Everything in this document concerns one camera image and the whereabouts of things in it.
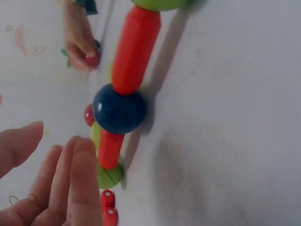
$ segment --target child's arm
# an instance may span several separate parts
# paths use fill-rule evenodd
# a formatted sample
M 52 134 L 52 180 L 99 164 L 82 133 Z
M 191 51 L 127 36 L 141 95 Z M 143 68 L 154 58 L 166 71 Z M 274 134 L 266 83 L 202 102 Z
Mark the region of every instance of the child's arm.
M 88 71 L 94 69 L 86 64 L 85 55 L 93 57 L 97 50 L 87 14 L 97 13 L 94 0 L 63 0 L 64 44 L 70 58 Z

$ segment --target hand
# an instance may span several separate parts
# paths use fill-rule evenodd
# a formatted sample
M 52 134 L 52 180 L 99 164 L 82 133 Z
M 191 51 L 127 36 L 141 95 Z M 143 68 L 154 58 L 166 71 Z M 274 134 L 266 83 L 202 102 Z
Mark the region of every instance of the hand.
M 63 33 L 69 57 L 87 71 L 95 69 L 85 62 L 86 55 L 94 57 L 97 51 L 90 23 L 85 9 L 71 0 L 63 0 Z
M 43 123 L 0 133 L 0 178 L 37 148 Z M 46 155 L 25 199 L 0 211 L 1 226 L 101 226 L 95 146 L 72 137 Z

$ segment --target red ball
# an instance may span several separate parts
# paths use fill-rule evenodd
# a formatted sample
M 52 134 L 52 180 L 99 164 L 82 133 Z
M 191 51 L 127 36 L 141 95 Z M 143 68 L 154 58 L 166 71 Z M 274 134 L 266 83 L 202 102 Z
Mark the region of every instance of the red ball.
M 92 67 L 96 67 L 99 65 L 100 62 L 100 52 L 96 51 L 95 52 L 95 56 L 94 57 L 90 57 L 88 55 L 86 55 L 85 57 L 85 62 Z
M 118 214 L 114 208 L 106 208 L 103 212 L 103 226 L 117 226 Z
M 95 122 L 94 116 L 93 116 L 92 104 L 90 104 L 90 105 L 88 105 L 88 107 L 86 107 L 84 117 L 85 117 L 86 124 L 89 127 L 91 127 L 93 125 L 93 123 Z
M 102 210 L 104 211 L 106 208 L 115 207 L 115 195 L 110 190 L 104 190 L 101 194 L 101 204 Z

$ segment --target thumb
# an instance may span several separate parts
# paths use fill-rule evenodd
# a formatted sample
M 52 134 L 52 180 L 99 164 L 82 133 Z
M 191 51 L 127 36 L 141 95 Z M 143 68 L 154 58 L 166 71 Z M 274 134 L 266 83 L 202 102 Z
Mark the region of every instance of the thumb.
M 0 178 L 28 159 L 38 147 L 43 130 L 44 123 L 36 121 L 0 133 Z
M 95 56 L 95 49 L 88 41 L 84 40 L 83 38 L 79 38 L 75 44 L 89 57 Z

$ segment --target red plastic rod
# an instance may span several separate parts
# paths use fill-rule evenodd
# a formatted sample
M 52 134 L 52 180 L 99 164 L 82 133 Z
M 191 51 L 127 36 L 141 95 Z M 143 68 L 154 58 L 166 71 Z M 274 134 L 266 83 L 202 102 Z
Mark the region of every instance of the red plastic rod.
M 105 170 L 111 170 L 118 165 L 118 158 L 124 135 L 113 134 L 101 130 L 101 141 L 98 148 L 98 163 Z
M 115 207 L 115 195 L 110 190 L 104 190 L 101 194 L 101 206 L 102 211 L 104 211 L 106 208 Z
M 134 6 L 126 16 L 112 70 L 112 85 L 119 94 L 139 89 L 160 28 L 159 12 Z
M 106 208 L 103 212 L 103 226 L 117 226 L 118 213 L 114 208 Z

